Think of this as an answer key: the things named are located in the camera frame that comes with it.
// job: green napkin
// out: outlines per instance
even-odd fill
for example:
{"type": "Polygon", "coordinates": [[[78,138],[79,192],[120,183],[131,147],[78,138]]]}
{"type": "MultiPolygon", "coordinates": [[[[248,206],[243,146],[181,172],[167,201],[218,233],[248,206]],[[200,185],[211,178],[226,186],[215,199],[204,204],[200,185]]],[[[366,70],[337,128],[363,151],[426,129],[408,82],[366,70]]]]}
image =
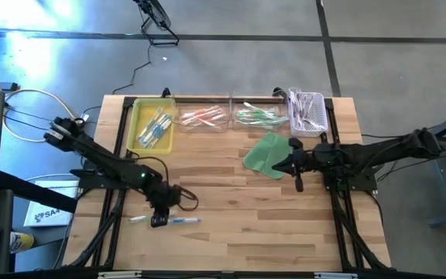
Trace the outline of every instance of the green napkin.
{"type": "Polygon", "coordinates": [[[268,132],[244,157],[244,166],[274,179],[285,175],[271,167],[285,160],[292,147],[285,136],[268,132]]]}

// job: gray floor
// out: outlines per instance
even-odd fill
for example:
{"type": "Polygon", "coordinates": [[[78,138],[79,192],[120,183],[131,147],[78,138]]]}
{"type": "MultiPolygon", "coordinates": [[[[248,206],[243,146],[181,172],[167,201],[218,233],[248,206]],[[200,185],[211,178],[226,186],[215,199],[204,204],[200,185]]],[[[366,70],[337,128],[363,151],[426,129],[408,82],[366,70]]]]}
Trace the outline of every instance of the gray floor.
{"type": "MultiPolygon", "coordinates": [[[[314,0],[161,3],[173,30],[182,34],[321,35],[314,0]]],[[[446,0],[324,0],[324,9],[331,36],[446,37],[446,0]]],[[[138,33],[140,23],[129,0],[0,0],[0,29],[138,33]]],[[[147,61],[148,45],[145,40],[29,39],[25,33],[8,33],[0,37],[0,80],[51,91],[80,113],[128,84],[132,69],[147,61]]],[[[333,43],[332,50],[341,94],[355,99],[364,133],[399,135],[446,119],[446,44],[333,43]]],[[[299,86],[332,96],[321,42],[184,40],[177,48],[151,48],[150,58],[152,65],[138,71],[135,86],[121,93],[159,94],[169,87],[174,94],[268,95],[276,86],[299,86]]],[[[45,117],[66,116],[46,96],[23,93],[11,103],[45,117]]],[[[11,124],[19,134],[42,136],[42,131],[11,124]]],[[[93,126],[88,129],[94,132],[93,126]]],[[[25,143],[3,131],[3,171],[32,177],[79,165],[77,155],[25,143]]],[[[391,175],[379,185],[379,200],[393,266],[446,275],[446,226],[427,226],[428,219],[444,214],[434,166],[391,175]]],[[[25,211],[26,203],[16,201],[15,212],[25,211]]],[[[19,254],[17,270],[50,268],[58,247],[54,243],[19,254]]]]}

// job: wooden tabletop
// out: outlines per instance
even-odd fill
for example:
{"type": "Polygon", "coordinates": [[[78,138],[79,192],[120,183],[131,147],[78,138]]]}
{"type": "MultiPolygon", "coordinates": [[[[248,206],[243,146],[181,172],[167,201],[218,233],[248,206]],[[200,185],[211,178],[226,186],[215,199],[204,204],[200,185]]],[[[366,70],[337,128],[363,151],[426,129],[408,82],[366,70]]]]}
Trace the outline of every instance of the wooden tabletop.
{"type": "MultiPolygon", "coordinates": [[[[105,96],[99,115],[94,140],[111,151],[115,147],[124,97],[105,96]]],[[[341,142],[360,143],[353,99],[333,98],[333,102],[341,142]]],[[[149,222],[130,224],[129,218],[151,215],[152,209],[141,194],[128,192],[116,250],[116,270],[341,269],[330,195],[324,189],[321,174],[303,174],[304,192],[297,193],[292,177],[273,180],[242,165],[242,158],[265,133],[233,129],[226,133],[175,131],[172,153],[159,158],[170,169],[170,183],[191,190],[201,203],[195,212],[173,209],[180,217],[203,220],[156,229],[150,228],[149,222]]],[[[290,136],[289,129],[279,133],[290,136]]],[[[304,149],[320,142],[311,138],[301,140],[304,149]]],[[[164,173],[156,161],[142,164],[164,173]]],[[[78,202],[64,264],[75,260],[96,233],[104,196],[105,190],[93,190],[78,202]]],[[[364,192],[353,192],[352,202],[360,235],[376,256],[390,266],[375,202],[364,192]]],[[[101,262],[107,254],[109,236],[110,233],[101,262]]],[[[350,239],[346,237],[346,241],[349,258],[354,263],[350,239]]]]}

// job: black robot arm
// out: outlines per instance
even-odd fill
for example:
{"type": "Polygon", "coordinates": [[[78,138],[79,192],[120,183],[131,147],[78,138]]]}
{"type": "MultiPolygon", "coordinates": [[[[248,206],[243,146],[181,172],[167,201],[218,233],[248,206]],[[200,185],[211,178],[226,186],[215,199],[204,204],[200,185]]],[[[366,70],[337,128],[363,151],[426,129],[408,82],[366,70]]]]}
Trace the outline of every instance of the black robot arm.
{"type": "Polygon", "coordinates": [[[84,132],[83,119],[56,117],[44,139],[56,148],[74,151],[95,164],[95,170],[72,170],[80,178],[81,188],[131,188],[144,194],[154,214],[151,226],[164,226],[168,222],[170,207],[180,203],[181,188],[163,181],[163,175],[146,165],[138,165],[135,159],[120,158],[95,143],[84,132]]]}
{"type": "Polygon", "coordinates": [[[435,159],[444,151],[437,137],[426,128],[369,145],[320,143],[312,150],[304,150],[296,138],[289,139],[289,145],[293,152],[273,169],[295,177],[298,191],[304,190],[300,174],[306,171],[333,173],[344,179],[406,157],[435,159]]]}

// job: yellow object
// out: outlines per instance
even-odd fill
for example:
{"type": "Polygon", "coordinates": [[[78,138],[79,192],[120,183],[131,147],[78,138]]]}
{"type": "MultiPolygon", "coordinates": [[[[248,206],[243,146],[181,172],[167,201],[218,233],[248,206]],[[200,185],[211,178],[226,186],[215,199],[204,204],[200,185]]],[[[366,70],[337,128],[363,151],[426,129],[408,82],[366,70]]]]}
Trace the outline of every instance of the yellow object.
{"type": "Polygon", "coordinates": [[[168,154],[171,152],[174,134],[173,123],[151,149],[144,148],[137,140],[137,136],[147,126],[149,120],[156,114],[159,107],[163,108],[161,115],[167,113],[170,118],[173,119],[176,110],[175,101],[172,98],[138,98],[134,101],[132,118],[130,119],[129,137],[127,138],[128,150],[135,152],[138,155],[168,154]]]}
{"type": "Polygon", "coordinates": [[[34,237],[26,233],[12,232],[9,240],[9,250],[11,253],[18,253],[32,248],[34,237]]]}

